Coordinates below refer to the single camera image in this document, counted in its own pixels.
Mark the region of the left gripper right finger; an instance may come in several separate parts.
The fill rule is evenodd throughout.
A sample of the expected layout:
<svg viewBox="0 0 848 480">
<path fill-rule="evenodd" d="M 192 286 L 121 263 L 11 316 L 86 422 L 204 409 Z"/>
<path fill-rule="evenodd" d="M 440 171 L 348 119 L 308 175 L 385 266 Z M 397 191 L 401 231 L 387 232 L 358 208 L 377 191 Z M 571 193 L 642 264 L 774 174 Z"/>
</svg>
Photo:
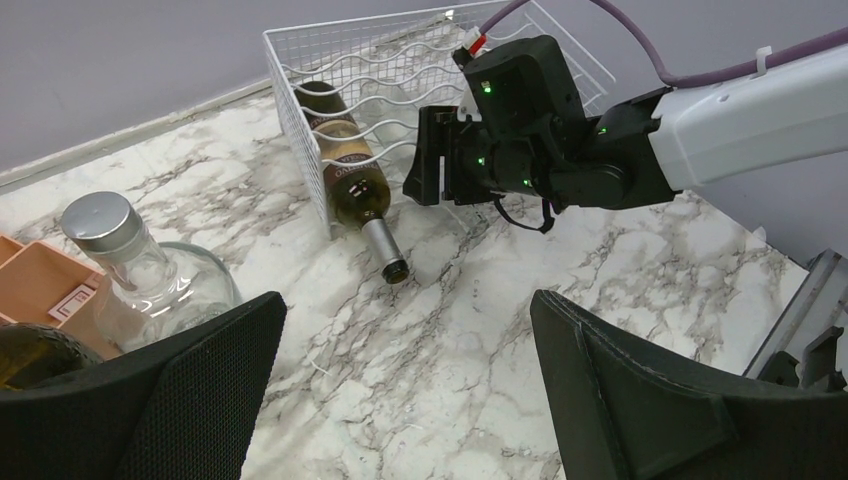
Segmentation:
<svg viewBox="0 0 848 480">
<path fill-rule="evenodd" d="M 539 290 L 530 316 L 570 479 L 843 479 L 842 329 L 805 351 L 797 383 L 722 371 Z"/>
</svg>

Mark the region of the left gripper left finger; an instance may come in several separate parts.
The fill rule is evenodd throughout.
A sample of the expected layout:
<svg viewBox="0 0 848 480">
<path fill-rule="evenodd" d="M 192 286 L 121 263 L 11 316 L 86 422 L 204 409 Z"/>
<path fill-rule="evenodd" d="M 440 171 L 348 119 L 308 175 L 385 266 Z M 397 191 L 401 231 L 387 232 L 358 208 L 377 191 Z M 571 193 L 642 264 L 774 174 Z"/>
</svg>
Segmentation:
<svg viewBox="0 0 848 480">
<path fill-rule="evenodd" d="M 1 396 L 5 479 L 237 479 L 287 307 L 262 294 L 204 324 Z"/>
</svg>

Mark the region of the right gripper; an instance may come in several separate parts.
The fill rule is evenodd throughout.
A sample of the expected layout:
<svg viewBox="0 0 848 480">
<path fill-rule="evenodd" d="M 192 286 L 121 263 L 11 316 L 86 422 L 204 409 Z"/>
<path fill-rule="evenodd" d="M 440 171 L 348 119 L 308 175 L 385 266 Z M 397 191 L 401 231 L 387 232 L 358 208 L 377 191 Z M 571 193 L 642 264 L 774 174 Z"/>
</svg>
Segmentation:
<svg viewBox="0 0 848 480">
<path fill-rule="evenodd" d="M 457 206 L 494 202 L 508 193 L 496 180 L 494 144 L 482 121 L 460 120 L 458 108 L 450 105 L 421 107 L 418 120 L 405 196 L 421 206 L 438 205 L 440 182 L 441 199 Z"/>
</svg>

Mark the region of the dark labelled wine bottle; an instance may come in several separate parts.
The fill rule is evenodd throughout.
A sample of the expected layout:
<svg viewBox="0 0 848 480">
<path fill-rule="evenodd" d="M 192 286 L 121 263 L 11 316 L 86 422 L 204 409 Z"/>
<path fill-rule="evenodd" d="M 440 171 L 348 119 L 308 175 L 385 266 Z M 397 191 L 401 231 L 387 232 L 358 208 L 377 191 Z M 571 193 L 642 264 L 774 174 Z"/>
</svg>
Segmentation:
<svg viewBox="0 0 848 480">
<path fill-rule="evenodd" d="M 406 280 L 409 266 L 385 221 L 388 181 L 341 94 L 326 82 L 310 81 L 297 86 L 294 95 L 327 162 L 323 180 L 335 219 L 362 232 L 386 283 Z"/>
</svg>

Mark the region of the clear square glass bottle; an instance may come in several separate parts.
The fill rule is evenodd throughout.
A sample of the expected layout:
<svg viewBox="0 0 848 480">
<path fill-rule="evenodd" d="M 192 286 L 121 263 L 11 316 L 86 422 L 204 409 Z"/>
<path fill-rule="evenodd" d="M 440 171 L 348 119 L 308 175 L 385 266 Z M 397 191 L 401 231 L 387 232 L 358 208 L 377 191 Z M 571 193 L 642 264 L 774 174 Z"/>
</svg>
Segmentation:
<svg viewBox="0 0 848 480">
<path fill-rule="evenodd" d="M 383 151 L 381 160 L 389 164 L 392 176 L 403 184 L 409 172 L 416 148 L 418 107 L 400 86 L 381 85 L 365 81 L 360 98 L 376 96 L 360 106 L 360 114 L 368 128 L 376 125 L 372 134 Z"/>
</svg>

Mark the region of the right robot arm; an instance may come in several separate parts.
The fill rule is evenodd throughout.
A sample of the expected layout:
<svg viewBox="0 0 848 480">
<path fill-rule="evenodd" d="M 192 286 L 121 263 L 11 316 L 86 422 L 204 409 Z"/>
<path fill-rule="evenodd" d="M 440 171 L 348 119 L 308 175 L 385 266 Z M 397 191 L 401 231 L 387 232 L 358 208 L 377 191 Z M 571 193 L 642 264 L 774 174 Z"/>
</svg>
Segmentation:
<svg viewBox="0 0 848 480">
<path fill-rule="evenodd" d="M 624 210 L 847 148 L 847 33 L 733 73 L 677 81 L 590 117 L 557 40 L 520 38 L 455 54 L 473 112 L 419 111 L 403 192 L 422 206 L 538 197 L 547 212 Z"/>
</svg>

